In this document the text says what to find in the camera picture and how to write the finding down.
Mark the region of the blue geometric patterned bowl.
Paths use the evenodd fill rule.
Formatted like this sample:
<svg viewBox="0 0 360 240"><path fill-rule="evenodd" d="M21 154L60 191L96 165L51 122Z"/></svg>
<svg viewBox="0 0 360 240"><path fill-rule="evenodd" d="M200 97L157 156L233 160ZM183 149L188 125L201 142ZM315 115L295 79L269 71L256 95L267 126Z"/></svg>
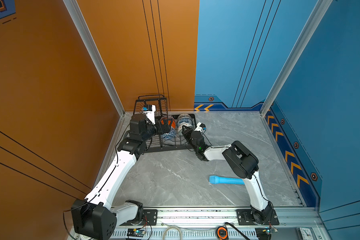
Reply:
<svg viewBox="0 0 360 240"><path fill-rule="evenodd" d="M161 137L164 140L174 139L176 137L176 130L171 128L171 130L168 133L162 134Z"/></svg>

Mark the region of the blue floral white bowl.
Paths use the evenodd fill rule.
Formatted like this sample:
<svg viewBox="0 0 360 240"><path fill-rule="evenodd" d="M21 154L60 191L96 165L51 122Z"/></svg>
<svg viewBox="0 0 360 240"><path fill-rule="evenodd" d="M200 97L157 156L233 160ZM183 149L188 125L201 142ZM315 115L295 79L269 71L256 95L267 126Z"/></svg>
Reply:
<svg viewBox="0 0 360 240"><path fill-rule="evenodd" d="M179 117L177 119L177 126L183 124L183 123L187 123L187 124L190 124L190 125L193 125L193 119L191 117L187 117L187 116L183 116L183 117Z"/></svg>

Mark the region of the orange plastic bowl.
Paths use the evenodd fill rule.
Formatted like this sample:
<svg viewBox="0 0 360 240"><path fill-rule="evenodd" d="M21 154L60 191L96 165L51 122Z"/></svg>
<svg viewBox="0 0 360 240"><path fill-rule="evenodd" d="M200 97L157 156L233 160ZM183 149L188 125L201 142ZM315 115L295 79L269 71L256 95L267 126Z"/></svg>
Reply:
<svg viewBox="0 0 360 240"><path fill-rule="evenodd" d="M172 116L162 117L160 121L162 124L165 122L168 123L168 125L173 129L176 127L176 120Z"/></svg>

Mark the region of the white lattice patterned bowl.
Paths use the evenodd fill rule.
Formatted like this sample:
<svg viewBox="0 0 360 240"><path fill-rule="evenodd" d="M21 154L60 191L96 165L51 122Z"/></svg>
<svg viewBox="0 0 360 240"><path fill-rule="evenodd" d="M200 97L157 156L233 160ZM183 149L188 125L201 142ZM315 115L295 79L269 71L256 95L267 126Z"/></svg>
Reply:
<svg viewBox="0 0 360 240"><path fill-rule="evenodd" d="M181 114L178 116L178 120L183 119L183 118L192 119L190 114Z"/></svg>

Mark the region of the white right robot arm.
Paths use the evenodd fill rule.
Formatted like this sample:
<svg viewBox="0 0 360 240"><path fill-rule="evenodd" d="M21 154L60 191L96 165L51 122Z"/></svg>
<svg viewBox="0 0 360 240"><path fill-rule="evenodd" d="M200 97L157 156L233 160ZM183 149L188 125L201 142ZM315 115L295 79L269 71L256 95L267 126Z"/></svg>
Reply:
<svg viewBox="0 0 360 240"><path fill-rule="evenodd" d="M199 160L209 162L226 161L233 172L245 184L250 197L253 221L258 225L268 224L273 218L274 207L266 197L259 176L258 158L240 141L231 145L214 147L207 145L202 128L193 130L182 127L182 134Z"/></svg>

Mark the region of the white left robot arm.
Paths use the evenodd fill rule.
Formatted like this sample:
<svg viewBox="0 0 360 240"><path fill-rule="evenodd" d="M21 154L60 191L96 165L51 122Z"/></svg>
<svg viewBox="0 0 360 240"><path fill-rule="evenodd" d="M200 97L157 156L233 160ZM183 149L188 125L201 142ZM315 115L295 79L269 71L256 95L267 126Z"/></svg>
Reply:
<svg viewBox="0 0 360 240"><path fill-rule="evenodd" d="M108 240L116 227L143 221L142 203L129 200L117 207L112 203L127 173L148 150L147 141L169 133L171 126L168 119L156 120L152 111L132 116L129 135L116 145L116 156L103 177L83 200L75 200L69 210L75 233L88 239Z"/></svg>

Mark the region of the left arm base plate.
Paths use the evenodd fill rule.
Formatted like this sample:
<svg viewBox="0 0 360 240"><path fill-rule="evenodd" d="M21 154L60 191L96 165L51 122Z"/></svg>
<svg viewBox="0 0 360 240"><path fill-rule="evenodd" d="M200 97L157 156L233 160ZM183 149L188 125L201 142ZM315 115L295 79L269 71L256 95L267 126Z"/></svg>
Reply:
<svg viewBox="0 0 360 240"><path fill-rule="evenodd" d="M158 210L157 209L143 209L143 217L138 222L128 221L121 224L121 226L143 226L148 221L148 224L153 226L157 225L158 220Z"/></svg>

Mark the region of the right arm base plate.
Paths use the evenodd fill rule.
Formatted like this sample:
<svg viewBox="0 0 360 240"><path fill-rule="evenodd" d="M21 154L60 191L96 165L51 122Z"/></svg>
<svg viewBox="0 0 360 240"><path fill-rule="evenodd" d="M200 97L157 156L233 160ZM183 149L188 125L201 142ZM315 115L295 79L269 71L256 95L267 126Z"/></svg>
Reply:
<svg viewBox="0 0 360 240"><path fill-rule="evenodd" d="M275 210L272 211L271 215L266 219L263 224L255 222L250 209L238 209L236 210L238 223L240 226L265 226L271 224L272 226L278 226L280 224L278 215Z"/></svg>

